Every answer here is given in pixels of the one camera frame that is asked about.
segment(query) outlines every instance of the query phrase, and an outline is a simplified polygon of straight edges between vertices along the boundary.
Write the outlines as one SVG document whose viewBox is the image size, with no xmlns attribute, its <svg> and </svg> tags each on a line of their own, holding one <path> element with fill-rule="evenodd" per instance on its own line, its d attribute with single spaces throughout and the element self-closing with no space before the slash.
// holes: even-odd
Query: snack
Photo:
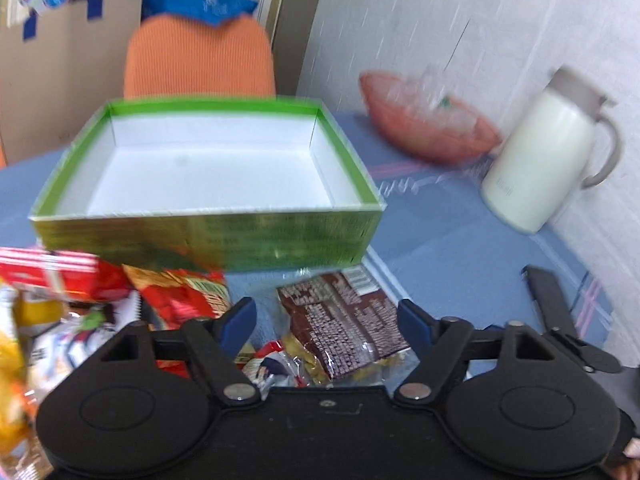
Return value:
<svg viewBox="0 0 640 480">
<path fill-rule="evenodd" d="M 38 296 L 26 290 L 21 292 L 14 307 L 14 319 L 20 338 L 41 334 L 59 323 L 64 313 L 63 301 Z"/>
<path fill-rule="evenodd" d="M 0 248 L 0 278 L 20 290 L 65 301 L 117 301 L 131 290 L 120 267 L 70 251 Z"/>
<path fill-rule="evenodd" d="M 24 360 L 12 309 L 18 293 L 0 285 L 0 455 L 9 453 L 28 432 L 22 410 Z"/>
<path fill-rule="evenodd" d="M 263 399 L 274 386 L 307 386 L 300 367 L 287 355 L 280 341 L 271 341 L 257 351 L 242 373 L 260 390 Z"/>
<path fill-rule="evenodd" d="M 156 318 L 152 325 L 156 330 L 175 330 L 185 321 L 200 316 L 217 319 L 229 310 L 229 292 L 221 272 L 123 268 L 153 308 Z"/>
<path fill-rule="evenodd" d="M 135 290 L 114 303 L 71 305 L 68 316 L 33 340 L 27 368 L 29 401 L 40 404 L 100 346 L 137 319 L 140 295 Z"/>
<path fill-rule="evenodd" d="M 242 370 L 244 366 L 255 356 L 255 348 L 251 343 L 244 343 L 244 346 L 238 352 L 234 362 L 236 366 Z"/>
<path fill-rule="evenodd" d="M 340 380 L 409 347 L 396 306 L 362 266 L 278 288 L 291 317 L 287 353 L 317 384 Z"/>
</svg>

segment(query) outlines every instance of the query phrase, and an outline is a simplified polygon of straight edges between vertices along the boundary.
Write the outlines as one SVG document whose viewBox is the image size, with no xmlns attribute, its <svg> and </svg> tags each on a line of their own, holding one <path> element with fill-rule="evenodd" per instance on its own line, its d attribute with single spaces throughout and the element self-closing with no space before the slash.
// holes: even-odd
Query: pile of snacks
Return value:
<svg viewBox="0 0 640 480">
<path fill-rule="evenodd" d="M 266 398 L 270 388 L 376 384 L 408 344 L 396 306 L 363 267 L 274 289 L 290 332 L 236 365 Z M 50 465 L 33 430 L 42 400 L 129 323 L 176 330 L 231 306 L 220 272 L 146 270 L 93 254 L 0 248 L 0 476 L 38 480 Z M 190 378 L 180 361 L 158 361 Z"/>
<path fill-rule="evenodd" d="M 152 330 L 172 330 L 229 307 L 219 272 L 155 272 L 93 254 L 0 248 L 0 476 L 50 472 L 32 428 L 39 404 L 143 310 Z M 253 357 L 246 346 L 239 361 Z M 188 377 L 182 362 L 159 367 Z"/>
</svg>

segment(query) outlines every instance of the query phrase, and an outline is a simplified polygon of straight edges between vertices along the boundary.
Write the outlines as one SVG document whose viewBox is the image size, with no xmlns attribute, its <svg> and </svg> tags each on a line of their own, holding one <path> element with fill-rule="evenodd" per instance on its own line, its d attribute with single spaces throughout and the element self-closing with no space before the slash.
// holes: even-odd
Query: person's hand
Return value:
<svg viewBox="0 0 640 480">
<path fill-rule="evenodd" d="M 616 480 L 640 480 L 640 460 L 629 460 L 611 473 Z"/>
<path fill-rule="evenodd" d="M 640 439 L 631 439 L 625 447 L 625 455 L 629 460 L 615 468 L 611 474 L 616 480 L 640 480 Z"/>
</svg>

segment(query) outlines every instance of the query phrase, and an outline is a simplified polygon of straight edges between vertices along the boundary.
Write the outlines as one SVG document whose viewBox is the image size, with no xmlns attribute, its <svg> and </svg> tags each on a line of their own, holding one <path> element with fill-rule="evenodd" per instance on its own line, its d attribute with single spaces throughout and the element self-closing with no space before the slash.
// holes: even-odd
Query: chair backrest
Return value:
<svg viewBox="0 0 640 480">
<path fill-rule="evenodd" d="M 275 96 L 271 45 L 249 16 L 213 28 L 161 14 L 131 38 L 124 97 L 176 94 Z"/>
</svg>

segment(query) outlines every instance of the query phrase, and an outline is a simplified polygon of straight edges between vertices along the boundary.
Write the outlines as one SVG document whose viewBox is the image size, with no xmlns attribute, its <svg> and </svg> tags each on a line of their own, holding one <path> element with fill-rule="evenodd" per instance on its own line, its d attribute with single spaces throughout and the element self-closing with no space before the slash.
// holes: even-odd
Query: thermos lid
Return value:
<svg viewBox="0 0 640 480">
<path fill-rule="evenodd" d="M 560 67 L 546 86 L 574 103 L 580 110 L 597 121 L 607 95 L 569 67 Z"/>
</svg>

